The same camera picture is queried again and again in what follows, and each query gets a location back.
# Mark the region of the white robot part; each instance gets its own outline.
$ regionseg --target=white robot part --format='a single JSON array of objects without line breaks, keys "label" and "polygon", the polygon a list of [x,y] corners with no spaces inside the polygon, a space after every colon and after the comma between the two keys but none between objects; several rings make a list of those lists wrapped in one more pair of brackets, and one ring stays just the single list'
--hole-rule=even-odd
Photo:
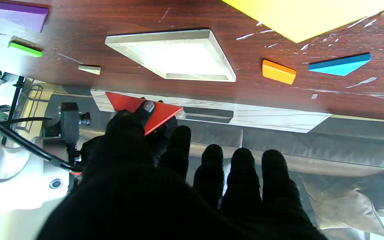
[{"label": "white robot part", "polygon": [[[67,161],[59,138],[32,139],[32,143]],[[35,209],[67,194],[69,173],[18,147],[0,145],[0,215],[15,209]]]}]

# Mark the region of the white square frame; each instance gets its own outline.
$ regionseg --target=white square frame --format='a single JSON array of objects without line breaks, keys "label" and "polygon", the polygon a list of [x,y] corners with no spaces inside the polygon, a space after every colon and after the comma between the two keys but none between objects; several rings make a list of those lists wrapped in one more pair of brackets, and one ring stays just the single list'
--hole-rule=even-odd
[{"label": "white square frame", "polygon": [[[178,74],[166,73],[152,67],[142,61],[140,54],[128,48],[129,43],[144,42],[146,44],[196,44],[205,45],[211,56],[217,62],[224,75],[197,75],[197,74]],[[146,67],[157,75],[165,79],[216,81],[216,82],[235,82],[236,75],[229,64],[223,50],[218,44],[213,32],[209,29],[188,30],[175,32],[156,32],[130,35],[115,35],[106,37],[105,44],[117,52],[127,56],[138,64]]]}]

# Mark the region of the wire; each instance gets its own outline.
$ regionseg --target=wire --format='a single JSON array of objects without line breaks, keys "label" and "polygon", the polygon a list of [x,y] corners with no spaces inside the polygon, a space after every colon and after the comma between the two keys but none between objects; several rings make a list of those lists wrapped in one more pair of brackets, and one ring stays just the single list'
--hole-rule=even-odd
[{"label": "wire", "polygon": [[36,146],[35,144],[29,142],[26,140],[26,138],[20,136],[17,132],[13,131],[11,128],[3,125],[2,122],[0,122],[0,132],[5,135],[6,137],[10,138],[11,140],[15,141],[17,144],[22,146],[24,149],[28,150],[29,152],[37,155],[38,157],[48,161],[50,164],[56,167],[61,167],[65,170],[71,171],[71,172],[81,172],[78,168],[69,165],[67,162],[63,161],[57,156],[54,156],[51,153],[48,153],[44,149]]},{"label": "wire", "polygon": [[51,120],[51,118],[48,118],[48,117],[25,117],[25,118],[13,119],[11,121],[3,121],[1,123],[3,125],[10,125],[13,123],[22,123],[22,122],[29,122],[29,121],[48,121],[48,120]]}]

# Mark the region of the green block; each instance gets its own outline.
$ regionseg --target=green block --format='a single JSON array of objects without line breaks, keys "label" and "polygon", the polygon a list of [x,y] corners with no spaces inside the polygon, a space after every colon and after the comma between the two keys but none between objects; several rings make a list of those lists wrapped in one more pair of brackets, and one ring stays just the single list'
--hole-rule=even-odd
[{"label": "green block", "polygon": [[25,47],[17,43],[11,42],[8,44],[8,48],[16,49],[18,52],[21,52],[22,54],[29,55],[34,58],[39,58],[42,56],[42,52],[32,49],[30,47]]}]

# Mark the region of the wooden table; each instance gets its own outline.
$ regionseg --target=wooden table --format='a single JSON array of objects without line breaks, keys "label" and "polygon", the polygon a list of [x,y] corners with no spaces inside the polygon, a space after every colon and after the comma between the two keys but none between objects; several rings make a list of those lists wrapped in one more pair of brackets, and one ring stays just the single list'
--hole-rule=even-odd
[{"label": "wooden table", "polygon": [[[237,40],[268,27],[256,26],[255,20],[220,0],[34,2],[25,5],[50,9],[42,33],[0,19],[2,71],[60,85],[384,119],[384,12],[296,44],[276,32]],[[162,79],[105,45],[107,35],[202,28],[214,32],[236,82]],[[35,59],[10,53],[6,47],[13,38],[41,47],[44,55]],[[346,77],[308,71],[309,62],[367,52],[372,60]],[[293,85],[264,78],[262,58],[297,70]],[[101,75],[78,70],[76,61],[100,65]],[[377,79],[346,88],[371,77]],[[316,99],[311,99],[313,94],[318,94]]]}]

